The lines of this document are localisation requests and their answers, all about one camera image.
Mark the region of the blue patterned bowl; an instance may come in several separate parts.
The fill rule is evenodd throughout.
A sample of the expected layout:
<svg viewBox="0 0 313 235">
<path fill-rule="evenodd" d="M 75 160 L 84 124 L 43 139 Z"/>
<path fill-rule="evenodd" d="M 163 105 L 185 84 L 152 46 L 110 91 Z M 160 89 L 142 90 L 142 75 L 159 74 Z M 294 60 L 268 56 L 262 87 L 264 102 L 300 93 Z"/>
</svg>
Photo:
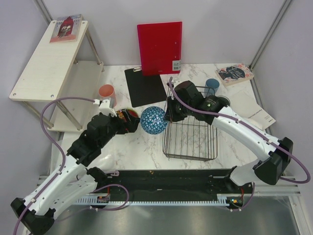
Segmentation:
<svg viewBox="0 0 313 235">
<path fill-rule="evenodd" d="M 167 127 L 167 121 L 164 120 L 165 111 L 157 106 L 146 108 L 140 117 L 142 129 L 150 134 L 157 135 L 162 133 Z"/>
</svg>

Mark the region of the black wire dish rack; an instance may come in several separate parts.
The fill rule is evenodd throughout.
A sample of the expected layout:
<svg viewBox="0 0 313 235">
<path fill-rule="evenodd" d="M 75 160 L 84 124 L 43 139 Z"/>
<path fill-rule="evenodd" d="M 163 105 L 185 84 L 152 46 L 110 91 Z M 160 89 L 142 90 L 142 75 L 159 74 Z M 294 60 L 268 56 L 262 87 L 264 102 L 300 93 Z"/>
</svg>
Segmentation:
<svg viewBox="0 0 313 235">
<path fill-rule="evenodd" d="M 168 122 L 162 133 L 162 151 L 167 158 L 207 162 L 218 156 L 218 130 L 188 114 Z"/>
</svg>

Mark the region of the pink plastic cup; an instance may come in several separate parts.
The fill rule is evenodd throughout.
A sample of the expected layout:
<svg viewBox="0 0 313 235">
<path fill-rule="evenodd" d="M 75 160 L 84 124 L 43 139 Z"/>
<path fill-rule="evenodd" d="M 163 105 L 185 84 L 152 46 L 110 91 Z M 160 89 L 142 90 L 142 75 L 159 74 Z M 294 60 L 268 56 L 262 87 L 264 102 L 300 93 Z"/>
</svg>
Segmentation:
<svg viewBox="0 0 313 235">
<path fill-rule="evenodd" d="M 107 98 L 111 99 L 112 106 L 116 106 L 116 95 L 114 91 L 114 87 L 110 84 L 105 84 L 101 86 L 98 90 L 98 95 L 100 100 L 104 100 Z"/>
</svg>

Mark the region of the light blue plastic cup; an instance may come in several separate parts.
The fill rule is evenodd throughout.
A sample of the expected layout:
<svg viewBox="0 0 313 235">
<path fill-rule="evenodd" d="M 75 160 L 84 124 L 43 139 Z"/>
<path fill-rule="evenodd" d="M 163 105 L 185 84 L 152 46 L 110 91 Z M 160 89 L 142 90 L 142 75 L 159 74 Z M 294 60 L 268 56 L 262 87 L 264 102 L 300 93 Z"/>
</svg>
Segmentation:
<svg viewBox="0 0 313 235">
<path fill-rule="evenodd" d="M 205 89 L 204 89 L 205 96 L 215 95 L 219 86 L 220 84 L 218 80 L 214 78 L 207 79 L 205 82 Z"/>
</svg>

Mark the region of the dark grey ceramic mug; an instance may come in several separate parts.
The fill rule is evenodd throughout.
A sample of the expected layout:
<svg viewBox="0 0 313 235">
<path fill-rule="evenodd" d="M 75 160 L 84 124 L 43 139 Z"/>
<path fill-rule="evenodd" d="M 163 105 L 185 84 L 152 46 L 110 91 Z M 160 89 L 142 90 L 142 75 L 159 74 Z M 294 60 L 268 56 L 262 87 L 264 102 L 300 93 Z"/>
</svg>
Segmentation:
<svg viewBox="0 0 313 235">
<path fill-rule="evenodd" d="M 230 100 L 226 97 L 226 96 L 218 96 L 218 98 L 226 105 L 226 106 L 230 106 Z"/>
</svg>

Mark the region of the dark red plate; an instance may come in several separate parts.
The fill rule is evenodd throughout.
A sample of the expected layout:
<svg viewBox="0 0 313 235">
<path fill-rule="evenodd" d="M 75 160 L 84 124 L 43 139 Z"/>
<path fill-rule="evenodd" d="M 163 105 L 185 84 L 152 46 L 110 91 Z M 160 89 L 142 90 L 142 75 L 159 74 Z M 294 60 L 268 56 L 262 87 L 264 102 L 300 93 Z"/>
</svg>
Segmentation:
<svg viewBox="0 0 313 235">
<path fill-rule="evenodd" d="M 138 113 L 132 108 L 124 108 L 116 111 L 117 116 L 123 120 L 123 122 L 136 122 L 140 121 Z"/>
</svg>

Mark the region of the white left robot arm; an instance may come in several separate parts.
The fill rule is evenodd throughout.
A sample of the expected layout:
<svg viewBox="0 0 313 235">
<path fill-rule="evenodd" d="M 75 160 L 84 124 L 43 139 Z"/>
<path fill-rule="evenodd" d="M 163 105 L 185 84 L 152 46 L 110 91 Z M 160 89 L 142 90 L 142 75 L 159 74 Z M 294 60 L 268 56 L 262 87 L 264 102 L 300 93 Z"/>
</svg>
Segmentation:
<svg viewBox="0 0 313 235">
<path fill-rule="evenodd" d="M 58 216 L 81 196 L 103 192 L 107 188 L 106 174 L 88 166 L 101 154 L 101 149 L 115 136 L 134 133 L 140 118 L 133 109 L 112 114 L 99 113 L 75 140 L 62 162 L 46 180 L 25 198 L 15 198 L 11 208 L 19 223 L 33 235 L 45 234 Z"/>
</svg>

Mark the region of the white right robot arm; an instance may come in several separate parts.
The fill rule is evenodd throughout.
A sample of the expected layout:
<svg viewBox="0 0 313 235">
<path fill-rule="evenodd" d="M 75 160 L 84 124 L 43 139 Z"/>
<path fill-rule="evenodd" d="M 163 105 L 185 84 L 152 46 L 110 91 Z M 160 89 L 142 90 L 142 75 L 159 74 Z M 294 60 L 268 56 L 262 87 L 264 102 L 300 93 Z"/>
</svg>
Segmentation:
<svg viewBox="0 0 313 235">
<path fill-rule="evenodd" d="M 293 142 L 289 138 L 278 139 L 242 119 L 229 103 L 215 95 L 204 96 L 191 81 L 168 83 L 173 92 L 167 97 L 165 120 L 182 121 L 188 116 L 204 121 L 245 145 L 256 157 L 256 161 L 244 166 L 235 166 L 224 180 L 224 187 L 234 193 L 254 180 L 275 185 L 289 165 Z"/>
</svg>

